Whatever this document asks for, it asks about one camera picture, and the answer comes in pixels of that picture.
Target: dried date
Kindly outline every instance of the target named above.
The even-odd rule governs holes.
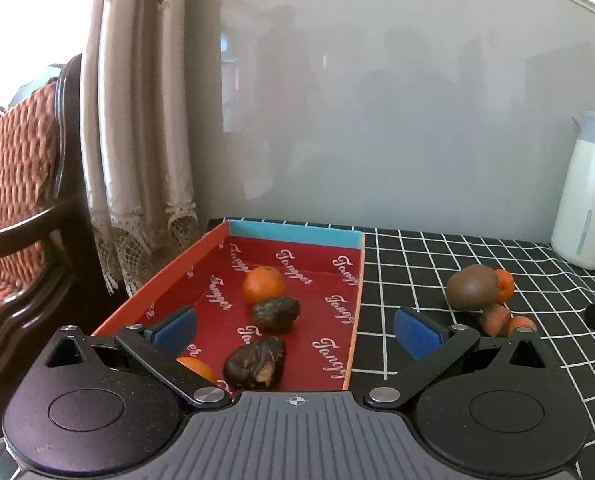
[[[224,379],[239,390],[271,390],[282,378],[286,354],[282,339],[261,337],[237,348],[226,358],[222,369]]]
[[[284,334],[293,328],[293,322],[299,316],[299,301],[280,296],[260,301],[253,308],[254,325],[261,332]]]

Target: white grid lines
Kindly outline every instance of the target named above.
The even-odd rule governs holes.
[[[417,267],[419,269],[426,269],[427,267]],[[451,270],[452,272],[457,272],[455,269],[435,269],[437,270]],[[383,283],[383,285],[406,285],[406,283],[396,283],[396,282],[376,282],[376,281],[372,281],[372,280],[364,280],[364,283]],[[414,285],[414,286],[423,286],[426,288],[444,288],[444,286],[442,285]],[[535,292],[535,290],[521,290],[520,288],[516,288],[515,289],[516,292]],[[561,294],[563,292],[573,292],[574,290],[578,290],[578,287],[574,287],[574,288],[569,288],[567,290],[548,290],[546,292],[543,292],[543,294]]]
[[[377,334],[375,332],[361,332],[360,330],[357,331],[358,335],[374,335],[377,337],[395,337],[393,334]]]
[[[386,316],[384,311],[384,288],[382,287],[382,268],[379,264],[379,242],[377,241],[377,229],[375,229],[375,252],[377,253],[377,276],[379,279],[379,298],[382,307],[382,357],[384,361],[384,378],[388,379],[388,360],[386,357]]]
[[[417,294],[415,294],[415,283],[413,282],[413,276],[411,275],[411,266],[409,265],[409,258],[406,256],[406,251],[404,250],[404,240],[402,240],[402,232],[400,230],[398,230],[397,232],[400,237],[400,245],[402,246],[402,254],[404,254],[404,265],[406,266],[406,272],[409,275],[409,283],[411,283],[411,290],[413,291],[413,300],[415,301],[415,310],[420,312],[420,303],[418,303]]]
[[[351,368],[351,372],[356,372],[358,374],[373,374],[373,375],[383,375],[384,372],[378,370],[364,370],[362,368]],[[389,375],[397,375],[397,372],[386,372],[387,377]]]
[[[431,263],[433,264],[433,270],[435,270],[435,275],[437,276],[437,282],[440,283],[439,288],[442,289],[442,294],[444,295],[444,300],[446,301],[446,299],[447,299],[447,291],[444,289],[443,286],[441,286],[442,280],[439,278],[439,272],[437,272],[437,267],[435,267],[435,261],[433,260],[433,254],[429,250],[429,245],[426,243],[426,238],[424,238],[424,234],[421,234],[421,240],[423,241],[424,247],[426,247],[426,250],[429,253],[429,257],[431,259]],[[449,307],[449,312],[451,313],[451,317],[453,319],[453,324],[456,324],[457,321],[455,320],[455,311],[453,310],[453,307],[450,306],[450,304],[448,302],[447,302],[447,306]]]
[[[398,251],[397,249],[380,249],[382,251]],[[415,253],[415,254],[429,254],[429,255],[434,255],[434,256],[453,256],[453,258],[455,258],[455,254],[453,254],[452,252],[450,254],[445,254],[445,253],[426,253],[424,251],[412,251],[407,249],[406,250],[407,253]],[[497,258],[498,261],[504,261],[504,258]],[[548,260],[517,260],[517,259],[513,259],[512,261],[514,262],[532,262],[532,263],[539,263],[539,262],[550,262],[552,260],[548,259]],[[366,262],[368,265],[377,265],[377,263],[375,262]],[[382,264],[383,267],[406,267],[406,265],[402,265],[402,264]],[[422,267],[422,266],[411,266],[412,269],[437,269],[437,270],[452,270],[453,272],[456,272],[457,269],[449,269],[447,267]],[[568,276],[568,275],[574,275],[576,276],[576,274],[573,274],[570,271],[565,271],[565,270],[561,270],[560,272],[552,272],[552,273],[540,273],[540,274],[536,274],[535,272],[531,273],[531,272],[513,272],[513,276],[536,276],[536,277],[547,277],[550,276],[551,278],[555,277],[555,276]]]

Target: wooden chair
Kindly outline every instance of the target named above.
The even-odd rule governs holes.
[[[125,299],[106,290],[89,222],[80,59],[0,115],[0,392],[58,327],[92,332]]]

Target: kiwi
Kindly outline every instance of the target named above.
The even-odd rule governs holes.
[[[498,295],[498,278],[491,267],[472,265],[456,272],[447,283],[447,301],[456,310],[477,310]]]

